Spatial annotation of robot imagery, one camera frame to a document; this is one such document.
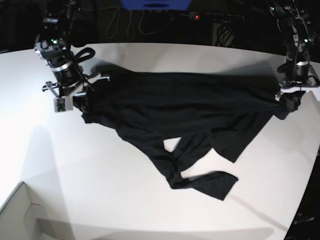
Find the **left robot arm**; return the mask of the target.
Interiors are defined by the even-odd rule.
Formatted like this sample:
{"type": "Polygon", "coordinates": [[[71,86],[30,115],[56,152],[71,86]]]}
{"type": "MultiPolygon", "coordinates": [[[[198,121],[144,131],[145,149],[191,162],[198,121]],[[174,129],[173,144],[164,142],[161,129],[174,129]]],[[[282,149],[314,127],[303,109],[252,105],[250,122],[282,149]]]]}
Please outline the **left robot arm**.
{"type": "Polygon", "coordinates": [[[308,22],[309,14],[300,10],[294,0],[270,0],[268,8],[286,48],[285,63],[277,68],[283,78],[278,81],[280,90],[275,100],[294,112],[304,93],[313,92],[316,99],[320,99],[320,78],[311,65],[310,56],[316,33],[308,22]]]}

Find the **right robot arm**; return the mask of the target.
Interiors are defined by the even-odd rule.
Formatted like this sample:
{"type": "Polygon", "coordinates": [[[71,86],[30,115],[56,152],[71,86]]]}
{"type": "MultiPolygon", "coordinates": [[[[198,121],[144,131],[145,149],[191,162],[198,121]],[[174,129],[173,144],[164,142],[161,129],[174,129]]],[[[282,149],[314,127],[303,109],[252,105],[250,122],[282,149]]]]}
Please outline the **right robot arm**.
{"type": "Polygon", "coordinates": [[[80,10],[78,0],[49,0],[43,19],[43,30],[37,35],[34,43],[35,53],[46,62],[56,82],[47,81],[41,88],[50,91],[56,113],[88,111],[88,91],[93,91],[90,80],[109,80],[109,75],[94,72],[83,73],[80,63],[93,58],[96,52],[86,47],[79,53],[71,51],[70,35],[73,23],[80,10]]]}

